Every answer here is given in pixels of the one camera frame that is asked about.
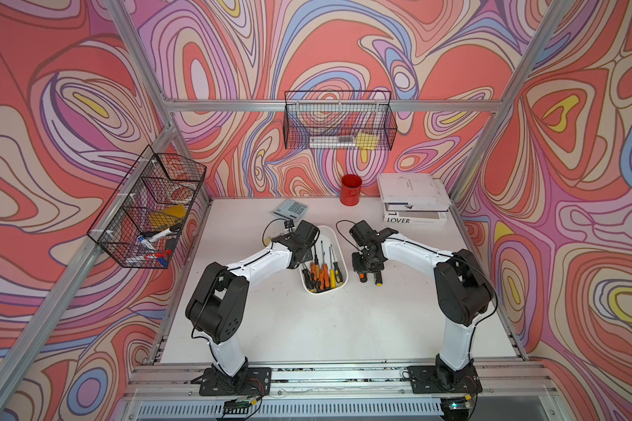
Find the red metal cup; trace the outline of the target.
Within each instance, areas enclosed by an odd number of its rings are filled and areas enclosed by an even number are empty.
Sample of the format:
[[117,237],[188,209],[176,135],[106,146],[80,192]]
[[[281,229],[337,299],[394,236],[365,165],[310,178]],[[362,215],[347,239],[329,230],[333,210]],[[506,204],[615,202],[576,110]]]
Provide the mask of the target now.
[[355,206],[360,201],[363,180],[359,175],[344,175],[340,202],[345,206]]

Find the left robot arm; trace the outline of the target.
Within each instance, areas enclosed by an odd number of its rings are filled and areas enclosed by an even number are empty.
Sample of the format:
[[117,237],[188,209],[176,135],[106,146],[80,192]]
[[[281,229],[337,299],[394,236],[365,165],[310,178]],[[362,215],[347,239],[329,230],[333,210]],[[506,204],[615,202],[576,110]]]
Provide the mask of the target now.
[[213,368],[235,378],[247,368],[248,358],[236,338],[250,288],[284,270],[293,270],[312,259],[311,252],[321,230],[301,221],[287,233],[248,258],[223,265],[209,264],[185,308],[185,316],[195,332],[207,341]]

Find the yellow item in left basket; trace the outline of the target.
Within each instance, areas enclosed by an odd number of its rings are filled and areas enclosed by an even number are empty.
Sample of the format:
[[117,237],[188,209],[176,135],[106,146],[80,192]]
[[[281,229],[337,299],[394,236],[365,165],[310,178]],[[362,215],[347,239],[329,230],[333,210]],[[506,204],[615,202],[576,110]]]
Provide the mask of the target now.
[[183,203],[171,205],[161,210],[154,210],[149,214],[149,227],[153,230],[168,228],[183,221],[186,216]]

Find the white marker pen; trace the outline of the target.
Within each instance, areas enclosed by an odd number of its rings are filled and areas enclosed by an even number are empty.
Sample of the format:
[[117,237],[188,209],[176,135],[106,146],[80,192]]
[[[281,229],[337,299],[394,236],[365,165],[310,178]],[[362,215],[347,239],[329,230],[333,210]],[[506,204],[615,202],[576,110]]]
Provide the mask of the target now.
[[148,249],[155,250],[156,248],[154,245],[158,242],[158,240],[177,235],[180,233],[181,229],[182,226],[170,226],[170,228],[166,228],[159,232],[142,233],[138,236],[137,242]]

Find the yellow flathead screwdriver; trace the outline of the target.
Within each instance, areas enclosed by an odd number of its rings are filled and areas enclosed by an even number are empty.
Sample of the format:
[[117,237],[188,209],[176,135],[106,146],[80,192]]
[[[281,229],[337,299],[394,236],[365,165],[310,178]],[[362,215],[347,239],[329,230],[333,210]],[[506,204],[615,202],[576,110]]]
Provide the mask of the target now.
[[335,267],[334,267],[334,254],[333,247],[330,245],[328,247],[328,256],[329,256],[329,278],[330,278],[330,289],[336,288],[336,277],[335,277]]

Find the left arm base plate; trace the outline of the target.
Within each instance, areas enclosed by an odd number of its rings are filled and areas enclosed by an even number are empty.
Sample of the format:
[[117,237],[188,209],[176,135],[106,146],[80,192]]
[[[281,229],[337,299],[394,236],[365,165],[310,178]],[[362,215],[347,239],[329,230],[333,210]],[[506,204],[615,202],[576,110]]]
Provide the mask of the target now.
[[191,380],[199,386],[200,396],[266,396],[270,392],[272,369],[269,367],[242,368],[230,377],[217,368],[207,368]]

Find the middle white torn book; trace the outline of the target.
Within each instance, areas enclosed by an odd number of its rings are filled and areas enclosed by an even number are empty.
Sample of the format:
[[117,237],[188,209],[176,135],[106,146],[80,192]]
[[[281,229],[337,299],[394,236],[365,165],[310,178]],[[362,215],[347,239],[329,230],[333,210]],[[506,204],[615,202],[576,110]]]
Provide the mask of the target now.
[[384,210],[386,212],[447,212],[449,205],[439,203],[438,205],[431,205],[430,203],[384,203]]

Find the white plastic storage box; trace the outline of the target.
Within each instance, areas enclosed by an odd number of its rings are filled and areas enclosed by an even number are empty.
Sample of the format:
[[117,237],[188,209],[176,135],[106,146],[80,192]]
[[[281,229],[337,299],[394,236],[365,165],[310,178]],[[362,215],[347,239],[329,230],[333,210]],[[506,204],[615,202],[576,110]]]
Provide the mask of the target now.
[[298,265],[302,287],[312,295],[328,294],[344,287],[349,279],[347,260],[335,230],[318,226],[314,244]]

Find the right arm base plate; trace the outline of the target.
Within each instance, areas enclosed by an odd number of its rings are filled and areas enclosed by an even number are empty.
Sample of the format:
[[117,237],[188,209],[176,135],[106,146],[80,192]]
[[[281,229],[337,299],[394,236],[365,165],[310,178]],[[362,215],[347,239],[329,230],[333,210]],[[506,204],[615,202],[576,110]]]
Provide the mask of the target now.
[[408,380],[414,394],[476,395],[483,391],[476,368],[472,363],[460,370],[446,365],[410,366]]

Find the top white book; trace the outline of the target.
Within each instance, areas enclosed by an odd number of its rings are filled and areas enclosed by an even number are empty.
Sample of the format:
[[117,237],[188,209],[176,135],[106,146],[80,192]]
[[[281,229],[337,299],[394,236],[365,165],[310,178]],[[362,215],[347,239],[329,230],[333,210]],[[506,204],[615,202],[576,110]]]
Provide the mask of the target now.
[[377,176],[377,187],[383,203],[451,204],[439,179],[424,173],[384,173]]

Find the grey calculator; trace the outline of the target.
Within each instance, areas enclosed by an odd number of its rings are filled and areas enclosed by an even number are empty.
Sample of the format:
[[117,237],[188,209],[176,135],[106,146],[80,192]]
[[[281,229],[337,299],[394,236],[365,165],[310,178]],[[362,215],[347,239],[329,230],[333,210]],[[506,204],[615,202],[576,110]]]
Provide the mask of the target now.
[[309,207],[294,199],[286,199],[272,212],[277,217],[299,221],[305,217]]

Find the yellow sponge in back basket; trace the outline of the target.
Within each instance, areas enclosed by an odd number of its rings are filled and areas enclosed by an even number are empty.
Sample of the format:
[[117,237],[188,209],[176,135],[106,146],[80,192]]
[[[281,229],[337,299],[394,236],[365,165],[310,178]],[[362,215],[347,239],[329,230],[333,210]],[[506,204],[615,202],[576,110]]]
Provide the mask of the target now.
[[355,146],[364,150],[377,149],[379,144],[379,136],[375,134],[369,134],[359,132],[355,138]]

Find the bottom white LOVER book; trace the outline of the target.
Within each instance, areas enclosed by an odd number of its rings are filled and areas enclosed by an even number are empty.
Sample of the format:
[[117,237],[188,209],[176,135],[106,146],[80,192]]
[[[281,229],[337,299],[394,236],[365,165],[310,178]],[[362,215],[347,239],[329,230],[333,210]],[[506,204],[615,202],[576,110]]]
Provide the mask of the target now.
[[396,225],[408,226],[444,226],[447,223],[446,212],[385,212],[384,221]]

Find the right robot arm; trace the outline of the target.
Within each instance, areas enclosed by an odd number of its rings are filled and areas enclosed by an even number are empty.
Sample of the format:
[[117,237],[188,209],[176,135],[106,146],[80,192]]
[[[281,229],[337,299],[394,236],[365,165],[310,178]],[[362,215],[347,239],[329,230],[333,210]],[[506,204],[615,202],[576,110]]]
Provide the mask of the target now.
[[475,256],[466,249],[435,249],[391,228],[377,231],[364,220],[353,224],[349,235],[356,243],[352,264],[361,282],[371,276],[377,286],[382,285],[387,261],[434,275],[437,303],[446,317],[442,348],[435,357],[436,379],[447,389],[467,376],[474,377],[473,335],[495,300],[495,292]]

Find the orange phillips screwdriver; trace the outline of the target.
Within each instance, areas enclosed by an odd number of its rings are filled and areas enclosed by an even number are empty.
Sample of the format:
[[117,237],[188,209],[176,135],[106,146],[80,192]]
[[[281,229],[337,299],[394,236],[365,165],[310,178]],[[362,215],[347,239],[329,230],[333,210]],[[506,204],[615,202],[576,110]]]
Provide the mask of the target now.
[[330,289],[330,278],[329,278],[329,269],[327,265],[327,260],[325,256],[325,245],[323,241],[321,241],[321,282],[322,282],[322,290],[327,291]]

